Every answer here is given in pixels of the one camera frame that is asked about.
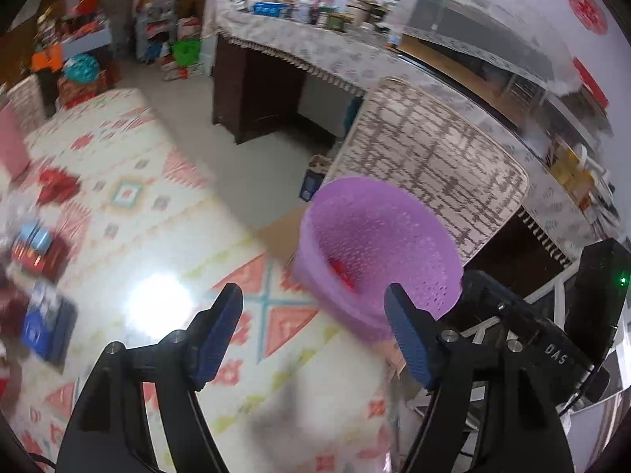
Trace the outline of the red crumpled wrapper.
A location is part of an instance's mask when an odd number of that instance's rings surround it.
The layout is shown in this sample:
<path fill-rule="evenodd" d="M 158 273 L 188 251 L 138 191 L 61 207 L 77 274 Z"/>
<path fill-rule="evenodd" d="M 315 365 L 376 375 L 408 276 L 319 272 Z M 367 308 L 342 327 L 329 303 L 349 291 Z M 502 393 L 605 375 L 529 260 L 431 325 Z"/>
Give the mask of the red crumpled wrapper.
<path fill-rule="evenodd" d="M 81 182 L 78 176 L 64 169 L 46 168 L 39 172 L 39 185 L 41 191 L 37 197 L 37 205 L 61 205 L 76 196 Z"/>

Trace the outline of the purple plastic trash basket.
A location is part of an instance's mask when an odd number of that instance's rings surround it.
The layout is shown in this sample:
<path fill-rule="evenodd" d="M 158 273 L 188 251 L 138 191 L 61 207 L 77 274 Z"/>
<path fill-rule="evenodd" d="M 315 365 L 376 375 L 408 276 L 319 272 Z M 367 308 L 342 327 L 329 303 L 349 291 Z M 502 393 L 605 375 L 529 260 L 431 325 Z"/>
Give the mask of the purple plastic trash basket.
<path fill-rule="evenodd" d="M 430 208 L 388 182 L 353 176 L 322 185 L 308 204 L 292 274 L 344 328 L 379 343 L 392 338 L 389 284 L 441 318 L 460 297 L 463 266 Z"/>

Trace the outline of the sideboard with lace cloth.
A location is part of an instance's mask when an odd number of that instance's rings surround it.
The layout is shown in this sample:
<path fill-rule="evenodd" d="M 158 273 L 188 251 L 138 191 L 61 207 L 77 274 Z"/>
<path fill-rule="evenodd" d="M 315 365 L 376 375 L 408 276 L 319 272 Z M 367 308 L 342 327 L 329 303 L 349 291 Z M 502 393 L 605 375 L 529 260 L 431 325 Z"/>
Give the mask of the sideboard with lace cloth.
<path fill-rule="evenodd" d="M 525 168 L 529 190 L 518 215 L 547 247 L 574 261 L 583 247 L 598 238 L 625 237 L 625 226 L 606 207 L 592 205 L 581 210 L 543 158 L 518 137 L 518 129 L 503 116 L 455 83 L 440 80 L 418 61 L 358 41 L 349 33 L 243 12 L 232 0 L 211 4 L 202 33 L 216 33 L 233 45 L 273 54 L 354 95 L 369 92 L 384 77 L 412 83 L 484 130 Z"/>

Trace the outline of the red box with blue pack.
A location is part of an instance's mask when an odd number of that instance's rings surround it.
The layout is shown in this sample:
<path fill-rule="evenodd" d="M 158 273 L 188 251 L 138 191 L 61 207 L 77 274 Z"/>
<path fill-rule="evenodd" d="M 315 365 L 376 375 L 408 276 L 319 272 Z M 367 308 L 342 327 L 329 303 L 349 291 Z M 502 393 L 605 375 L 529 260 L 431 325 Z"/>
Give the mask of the red box with blue pack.
<path fill-rule="evenodd" d="M 69 258 L 69 246 L 59 234 L 37 221 L 21 226 L 11 248 L 11 259 L 32 276 L 56 282 Z"/>

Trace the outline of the patterned dining chair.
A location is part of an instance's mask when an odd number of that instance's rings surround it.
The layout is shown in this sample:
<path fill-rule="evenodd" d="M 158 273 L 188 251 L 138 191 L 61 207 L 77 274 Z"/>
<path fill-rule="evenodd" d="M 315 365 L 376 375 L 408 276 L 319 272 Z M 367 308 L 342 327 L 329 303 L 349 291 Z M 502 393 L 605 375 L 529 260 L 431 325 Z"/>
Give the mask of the patterned dining chair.
<path fill-rule="evenodd" d="M 446 227 L 467 264 L 525 200 L 526 170 L 486 132 L 412 83 L 385 77 L 364 98 L 328 181 L 399 187 Z"/>

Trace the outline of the blue carton box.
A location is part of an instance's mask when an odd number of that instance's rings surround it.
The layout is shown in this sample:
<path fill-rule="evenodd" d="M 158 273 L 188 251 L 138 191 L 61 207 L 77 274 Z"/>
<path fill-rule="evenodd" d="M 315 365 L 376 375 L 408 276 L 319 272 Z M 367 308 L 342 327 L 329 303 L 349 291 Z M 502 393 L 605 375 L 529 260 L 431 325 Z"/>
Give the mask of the blue carton box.
<path fill-rule="evenodd" d="M 21 343 L 43 361 L 60 366 L 76 321 L 76 306 L 47 281 L 36 281 L 24 314 Z"/>

